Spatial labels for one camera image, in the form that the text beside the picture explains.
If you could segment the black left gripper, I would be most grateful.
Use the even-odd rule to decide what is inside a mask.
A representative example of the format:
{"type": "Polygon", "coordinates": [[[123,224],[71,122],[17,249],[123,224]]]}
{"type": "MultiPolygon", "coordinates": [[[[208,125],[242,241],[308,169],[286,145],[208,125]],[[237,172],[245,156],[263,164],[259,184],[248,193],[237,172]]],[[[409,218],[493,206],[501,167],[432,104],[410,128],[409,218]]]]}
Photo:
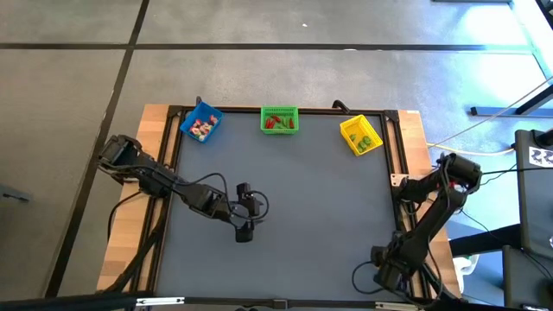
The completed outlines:
{"type": "Polygon", "coordinates": [[[251,185],[248,182],[236,186],[237,196],[240,200],[226,198],[226,210],[228,212],[225,222],[235,228],[235,241],[248,243],[253,239],[254,225],[264,222],[264,214],[260,200],[251,196],[251,185]]]}

